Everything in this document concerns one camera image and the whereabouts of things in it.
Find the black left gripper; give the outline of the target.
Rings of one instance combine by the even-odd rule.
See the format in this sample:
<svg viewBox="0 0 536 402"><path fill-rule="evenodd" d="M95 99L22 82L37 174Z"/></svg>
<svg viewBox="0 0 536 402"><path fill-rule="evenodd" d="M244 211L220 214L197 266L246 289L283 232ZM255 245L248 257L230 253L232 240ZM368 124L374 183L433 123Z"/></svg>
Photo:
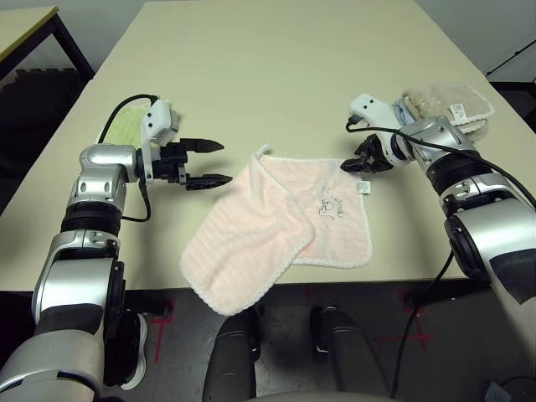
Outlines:
<svg viewBox="0 0 536 402"><path fill-rule="evenodd" d="M217 188L229 183L233 178L222 174L204 174L191 177L187 175L185 164L188 162L187 151L211 153L223 150L219 142L208 139L187 139L186 148L181 142L169 142L159 147L159 158L152 162L153 177L169 183L186 184L187 191Z"/></svg>

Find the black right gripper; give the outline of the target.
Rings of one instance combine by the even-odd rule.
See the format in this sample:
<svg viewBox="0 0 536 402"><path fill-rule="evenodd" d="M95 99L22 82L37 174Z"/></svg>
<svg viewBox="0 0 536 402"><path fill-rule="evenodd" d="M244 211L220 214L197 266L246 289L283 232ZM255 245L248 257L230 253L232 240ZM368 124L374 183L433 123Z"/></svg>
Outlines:
<svg viewBox="0 0 536 402"><path fill-rule="evenodd" d="M340 168L347 173L380 173L389 171L394 165L384 155L381 141L377 136L368 136L356 151L356 156L365 156L365 161L361 158L351 158L343 161Z"/></svg>

